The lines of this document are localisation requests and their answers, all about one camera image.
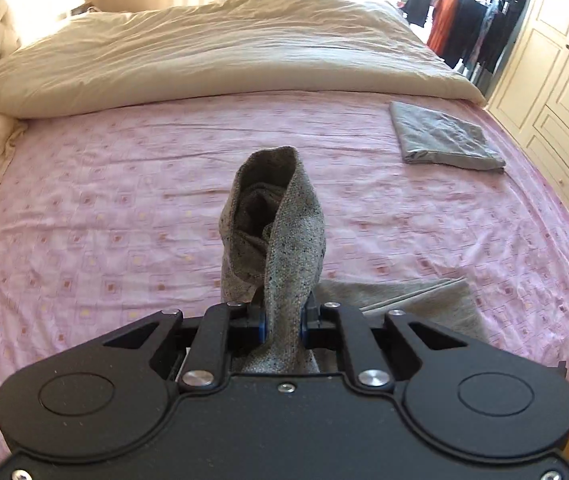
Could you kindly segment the grey speckled pants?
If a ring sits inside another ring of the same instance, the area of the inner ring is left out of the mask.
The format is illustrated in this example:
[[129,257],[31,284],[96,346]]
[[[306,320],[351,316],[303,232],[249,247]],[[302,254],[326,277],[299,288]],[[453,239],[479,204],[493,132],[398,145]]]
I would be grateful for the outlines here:
[[367,283],[325,280],[326,235],[321,204],[292,146],[253,153],[238,170],[219,218],[222,300],[249,301],[263,292],[267,339],[239,365],[248,373],[313,374],[337,368],[328,350],[300,339],[305,301],[338,301],[380,321],[391,310],[427,318],[486,341],[465,278]]

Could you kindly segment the pink patterned bed sheet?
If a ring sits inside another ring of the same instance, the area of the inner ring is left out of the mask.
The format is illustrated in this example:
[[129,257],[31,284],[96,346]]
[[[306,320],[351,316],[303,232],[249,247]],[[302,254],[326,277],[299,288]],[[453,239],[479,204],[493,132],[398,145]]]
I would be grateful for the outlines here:
[[[323,208],[323,274],[465,278],[496,347],[569,377],[569,211],[484,110],[500,174],[407,165],[384,94],[216,96],[31,122],[0,183],[0,384],[163,308],[220,296],[218,218],[252,153],[296,148]],[[0,434],[0,460],[6,456]]]

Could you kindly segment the folded grey garment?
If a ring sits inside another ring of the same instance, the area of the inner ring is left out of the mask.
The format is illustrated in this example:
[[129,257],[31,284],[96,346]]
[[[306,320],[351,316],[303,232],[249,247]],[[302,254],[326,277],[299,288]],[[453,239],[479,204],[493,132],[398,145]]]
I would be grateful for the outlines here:
[[480,126],[429,108],[393,101],[391,122],[405,164],[503,172],[505,160]]

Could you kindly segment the beige duvet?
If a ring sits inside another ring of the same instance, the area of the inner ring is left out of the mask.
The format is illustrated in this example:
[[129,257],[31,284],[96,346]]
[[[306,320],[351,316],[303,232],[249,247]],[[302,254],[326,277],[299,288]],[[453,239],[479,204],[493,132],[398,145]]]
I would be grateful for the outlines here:
[[0,114],[14,118],[291,90],[484,103],[381,2],[225,0],[87,13],[0,61]]

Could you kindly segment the hanging dark clothes rack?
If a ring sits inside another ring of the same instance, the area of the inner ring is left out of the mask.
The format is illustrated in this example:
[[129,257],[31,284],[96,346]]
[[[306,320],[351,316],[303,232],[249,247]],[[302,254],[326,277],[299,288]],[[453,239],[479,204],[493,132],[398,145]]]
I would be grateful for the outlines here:
[[401,0],[408,24],[428,32],[427,46],[483,94],[523,20],[529,0]]

